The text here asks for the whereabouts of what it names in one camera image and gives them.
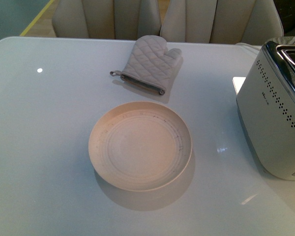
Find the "white table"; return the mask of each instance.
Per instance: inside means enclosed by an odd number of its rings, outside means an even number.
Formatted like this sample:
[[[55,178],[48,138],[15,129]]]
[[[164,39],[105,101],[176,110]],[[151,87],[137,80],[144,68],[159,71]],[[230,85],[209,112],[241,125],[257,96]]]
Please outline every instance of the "white table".
[[[262,168],[237,115],[232,78],[247,75],[258,51],[168,43],[184,61],[160,97],[109,75],[124,68],[133,44],[0,42],[0,236],[295,236],[295,182]],[[140,100],[176,111],[194,143],[185,172],[146,193],[106,183],[88,154],[97,120]]]

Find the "beige plate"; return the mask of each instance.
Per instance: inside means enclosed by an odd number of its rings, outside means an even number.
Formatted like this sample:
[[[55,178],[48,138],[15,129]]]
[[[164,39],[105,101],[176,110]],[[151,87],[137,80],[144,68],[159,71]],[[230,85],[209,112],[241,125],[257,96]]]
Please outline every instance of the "beige plate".
[[[172,110],[154,102],[131,102],[106,113],[88,143],[98,174],[129,191],[160,188],[186,168],[192,151],[190,132]]]

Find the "toaster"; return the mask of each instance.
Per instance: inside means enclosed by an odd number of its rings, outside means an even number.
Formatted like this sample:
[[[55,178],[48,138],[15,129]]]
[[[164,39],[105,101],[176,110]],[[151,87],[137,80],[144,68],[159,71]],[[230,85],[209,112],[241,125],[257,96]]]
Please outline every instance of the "toaster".
[[[295,180],[295,45],[265,43],[236,102],[247,142],[264,168]]]

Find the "oven mitt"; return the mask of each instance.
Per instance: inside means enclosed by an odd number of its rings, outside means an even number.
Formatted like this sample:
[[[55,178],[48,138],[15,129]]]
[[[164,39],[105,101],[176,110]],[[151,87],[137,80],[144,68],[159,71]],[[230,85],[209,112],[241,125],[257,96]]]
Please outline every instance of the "oven mitt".
[[[166,44],[164,38],[155,35],[139,38],[134,44],[124,70],[111,71],[110,74],[163,95],[182,59],[180,49],[174,48],[168,51]]]

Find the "chair backrest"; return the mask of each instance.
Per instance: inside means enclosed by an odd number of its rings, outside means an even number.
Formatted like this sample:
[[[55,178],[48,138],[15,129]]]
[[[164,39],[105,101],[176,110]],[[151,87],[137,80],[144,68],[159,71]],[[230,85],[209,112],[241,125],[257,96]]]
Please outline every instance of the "chair backrest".
[[[60,0],[52,23],[71,38],[136,40],[161,28],[157,0]]]
[[[273,0],[171,0],[160,33],[170,42],[255,45],[283,34]]]

